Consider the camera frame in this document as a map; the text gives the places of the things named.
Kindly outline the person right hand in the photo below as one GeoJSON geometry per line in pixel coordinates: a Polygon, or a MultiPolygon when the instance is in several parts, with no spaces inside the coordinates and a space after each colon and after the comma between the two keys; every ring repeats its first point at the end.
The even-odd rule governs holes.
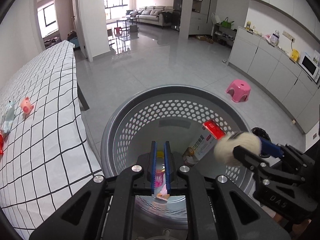
{"type": "Polygon", "coordinates": [[[277,213],[274,215],[273,220],[289,233],[291,239],[298,239],[311,223],[311,220],[307,219],[301,224],[292,224],[277,213]]]}

